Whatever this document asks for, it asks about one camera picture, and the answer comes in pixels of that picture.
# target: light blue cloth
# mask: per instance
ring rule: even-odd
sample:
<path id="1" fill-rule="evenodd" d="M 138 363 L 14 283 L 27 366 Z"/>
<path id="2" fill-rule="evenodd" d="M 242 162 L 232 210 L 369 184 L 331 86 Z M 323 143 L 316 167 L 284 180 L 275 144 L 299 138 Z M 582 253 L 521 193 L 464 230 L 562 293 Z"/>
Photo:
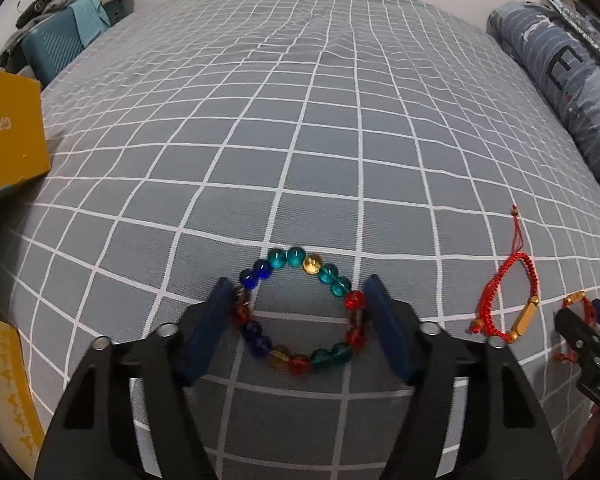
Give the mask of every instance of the light blue cloth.
<path id="1" fill-rule="evenodd" d="M 84 47 L 109 30 L 109 17 L 100 0 L 78 0 L 69 7 L 74 12 L 78 34 Z"/>

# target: bed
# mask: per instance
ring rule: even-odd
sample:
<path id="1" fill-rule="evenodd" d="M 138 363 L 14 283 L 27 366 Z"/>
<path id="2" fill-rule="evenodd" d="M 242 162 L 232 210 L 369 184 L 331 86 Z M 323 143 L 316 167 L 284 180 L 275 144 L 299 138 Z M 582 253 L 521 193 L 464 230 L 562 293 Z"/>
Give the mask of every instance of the bed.
<path id="1" fill-rule="evenodd" d="M 43 93 L 52 171 L 0 211 L 0 309 L 20 331 L 46 427 L 100 334 L 147 335 L 271 247 L 316 250 L 354 286 L 468 333 L 509 254 L 515 203 L 540 315 L 512 346 L 568 457 L 590 403 L 553 316 L 600 298 L 600 186 L 525 71 L 485 32 L 417 0 L 173 0 L 105 33 Z M 520 267 L 494 304 L 509 327 Z M 299 352 L 332 344 L 342 304 L 286 269 L 254 311 Z M 344 368 L 298 379 L 222 336 L 187 392 L 224 479 L 375 479 L 411 390 L 373 333 Z M 456 383 L 440 472 L 452 469 Z M 157 472 L 142 387 L 145 468 Z"/>

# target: grid pattern fabric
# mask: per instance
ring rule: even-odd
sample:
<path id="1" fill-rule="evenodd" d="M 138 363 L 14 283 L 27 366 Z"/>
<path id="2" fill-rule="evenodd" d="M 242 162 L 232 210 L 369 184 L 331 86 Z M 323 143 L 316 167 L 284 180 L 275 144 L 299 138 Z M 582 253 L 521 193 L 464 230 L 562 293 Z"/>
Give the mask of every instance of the grid pattern fabric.
<path id="1" fill-rule="evenodd" d="M 301 245 L 360 286 L 466 338 L 483 286 L 523 217 L 542 306 L 512 349 L 567 456 L 589 403 L 553 315 L 600 298 L 600 188 L 525 72 L 483 31 L 416 0 L 173 0 L 132 15 L 43 94 L 50 174 L 0 213 L 0 309 L 20 331 L 45 425 L 97 335 L 146 336 L 236 279 L 272 246 Z M 528 295 L 522 266 L 494 316 Z M 256 290 L 267 333 L 329 347 L 343 307 L 283 269 Z M 187 392 L 218 476 L 375 479 L 411 390 L 375 335 L 344 368 L 271 370 L 222 336 Z M 452 468 L 466 382 L 456 383 L 440 472 Z M 142 387 L 145 467 L 157 472 Z"/>

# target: red bead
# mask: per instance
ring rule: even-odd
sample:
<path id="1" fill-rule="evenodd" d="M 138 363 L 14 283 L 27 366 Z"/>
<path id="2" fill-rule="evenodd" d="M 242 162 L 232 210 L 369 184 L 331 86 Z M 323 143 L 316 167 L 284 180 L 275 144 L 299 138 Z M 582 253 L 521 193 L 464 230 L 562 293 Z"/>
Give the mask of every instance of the red bead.
<path id="1" fill-rule="evenodd" d="M 344 335 L 344 342 L 354 350 L 360 350 L 366 344 L 365 332 L 358 327 L 353 327 Z"/>
<path id="2" fill-rule="evenodd" d="M 356 310 L 365 306 L 365 295 L 359 290 L 352 290 L 344 297 L 344 306 L 349 310 Z"/>
<path id="3" fill-rule="evenodd" d="M 306 355 L 296 354 L 289 359 L 288 367 L 293 375 L 307 375 L 311 371 L 311 359 Z"/>
<path id="4" fill-rule="evenodd" d="M 236 326 L 242 326 L 251 319 L 251 309 L 247 305 L 237 304 L 234 306 L 232 318 Z"/>

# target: blue suitcase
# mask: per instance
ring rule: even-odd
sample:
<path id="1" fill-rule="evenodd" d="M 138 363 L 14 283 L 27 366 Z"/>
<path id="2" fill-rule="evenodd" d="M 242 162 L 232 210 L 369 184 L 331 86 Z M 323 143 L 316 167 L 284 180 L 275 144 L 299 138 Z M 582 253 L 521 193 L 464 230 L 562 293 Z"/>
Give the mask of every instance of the blue suitcase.
<path id="1" fill-rule="evenodd" d="M 71 9 L 56 12 L 33 27 L 22 40 L 27 63 L 43 88 L 83 50 Z"/>

